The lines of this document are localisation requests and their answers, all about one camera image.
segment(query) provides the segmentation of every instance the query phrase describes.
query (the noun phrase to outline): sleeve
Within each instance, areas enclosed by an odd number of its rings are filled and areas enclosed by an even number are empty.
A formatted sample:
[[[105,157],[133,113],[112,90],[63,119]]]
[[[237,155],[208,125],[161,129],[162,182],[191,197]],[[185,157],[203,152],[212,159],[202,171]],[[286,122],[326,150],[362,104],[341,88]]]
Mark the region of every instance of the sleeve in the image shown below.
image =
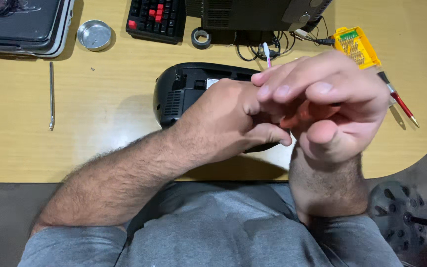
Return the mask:
[[[309,231],[334,266],[403,267],[368,216],[317,218]]]
[[[27,241],[18,267],[114,266],[125,241],[115,226],[48,227]]]

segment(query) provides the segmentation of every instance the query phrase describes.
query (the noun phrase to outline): hairy forearm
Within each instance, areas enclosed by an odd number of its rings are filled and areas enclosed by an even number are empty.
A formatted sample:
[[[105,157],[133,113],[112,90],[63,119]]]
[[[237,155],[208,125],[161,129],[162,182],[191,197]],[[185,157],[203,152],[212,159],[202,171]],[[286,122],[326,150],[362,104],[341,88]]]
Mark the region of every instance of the hairy forearm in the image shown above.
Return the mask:
[[[151,133],[70,173],[42,210],[44,226],[120,225],[167,182],[194,167],[175,134]]]
[[[337,164],[309,159],[300,147],[293,151],[289,185],[300,219],[349,216],[367,208],[361,155]]]

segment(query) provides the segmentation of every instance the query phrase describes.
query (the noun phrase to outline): red object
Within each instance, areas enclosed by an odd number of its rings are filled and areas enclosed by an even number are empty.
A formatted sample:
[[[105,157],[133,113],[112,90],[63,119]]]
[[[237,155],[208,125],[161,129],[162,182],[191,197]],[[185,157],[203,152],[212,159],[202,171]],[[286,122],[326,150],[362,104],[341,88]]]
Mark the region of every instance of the red object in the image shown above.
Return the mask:
[[[136,29],[137,26],[136,21],[128,21],[129,28]]]
[[[317,105],[310,100],[305,100],[294,115],[285,116],[279,122],[281,128],[291,129],[301,123],[314,123],[325,120],[339,112],[340,105]]]
[[[408,109],[408,107],[405,105],[405,102],[403,102],[403,100],[401,100],[401,98],[398,95],[398,93],[395,91],[395,92],[391,93],[391,96],[396,100],[396,102],[398,102],[398,105],[400,105],[400,107],[403,109],[403,111],[405,112],[406,116],[408,116],[408,118],[411,118],[413,116],[413,114]]]

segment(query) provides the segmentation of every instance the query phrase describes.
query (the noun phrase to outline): metal bowl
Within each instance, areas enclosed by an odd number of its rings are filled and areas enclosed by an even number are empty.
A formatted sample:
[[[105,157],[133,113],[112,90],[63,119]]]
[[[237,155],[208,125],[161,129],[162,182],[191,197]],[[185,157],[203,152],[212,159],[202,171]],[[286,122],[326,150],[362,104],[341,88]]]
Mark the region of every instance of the metal bowl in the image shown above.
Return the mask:
[[[101,51],[110,45],[111,28],[103,21],[86,21],[78,28],[77,39],[88,50]]]

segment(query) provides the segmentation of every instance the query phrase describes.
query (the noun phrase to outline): wooden desk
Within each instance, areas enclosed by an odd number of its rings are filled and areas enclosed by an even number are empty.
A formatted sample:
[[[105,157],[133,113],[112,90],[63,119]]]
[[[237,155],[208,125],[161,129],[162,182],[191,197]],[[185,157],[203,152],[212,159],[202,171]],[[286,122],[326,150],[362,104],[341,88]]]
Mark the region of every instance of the wooden desk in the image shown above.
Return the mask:
[[[152,110],[156,77],[170,66],[204,61],[263,69],[265,62],[245,62],[235,48],[214,45],[197,50],[190,42],[200,19],[187,18],[182,45],[135,40],[125,30],[130,0],[75,2],[64,53],[55,69],[56,125],[49,125],[49,63],[46,60],[0,59],[0,182],[58,182],[93,155],[114,149],[159,129]],[[427,0],[336,0],[325,12],[329,33],[361,26],[400,92],[421,124],[389,112],[373,143],[364,152],[366,178],[409,167],[427,153]],[[114,45],[96,53],[75,42],[81,22],[98,19],[110,25]],[[325,36],[323,23],[320,36]],[[330,47],[297,41],[289,55],[273,64],[314,56]],[[288,167],[291,148],[277,146],[256,156]]]

